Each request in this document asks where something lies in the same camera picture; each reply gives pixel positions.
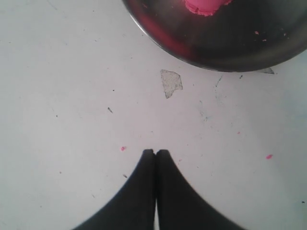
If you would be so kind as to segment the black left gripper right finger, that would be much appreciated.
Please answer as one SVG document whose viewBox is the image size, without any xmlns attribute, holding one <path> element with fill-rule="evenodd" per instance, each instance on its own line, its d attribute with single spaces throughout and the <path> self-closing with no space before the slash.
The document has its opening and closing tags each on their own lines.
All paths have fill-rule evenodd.
<svg viewBox="0 0 307 230">
<path fill-rule="evenodd" d="M 170 152 L 155 157 L 156 201 L 161 230 L 241 230 L 190 186 Z"/>
</svg>

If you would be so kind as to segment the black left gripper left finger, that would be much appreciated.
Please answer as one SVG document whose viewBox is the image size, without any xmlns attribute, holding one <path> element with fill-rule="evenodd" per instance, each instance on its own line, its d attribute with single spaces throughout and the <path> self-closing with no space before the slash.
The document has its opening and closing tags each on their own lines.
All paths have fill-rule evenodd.
<svg viewBox="0 0 307 230">
<path fill-rule="evenodd" d="M 116 195 L 77 230 L 153 230 L 156 205 L 155 154 L 143 151 Z"/>
</svg>

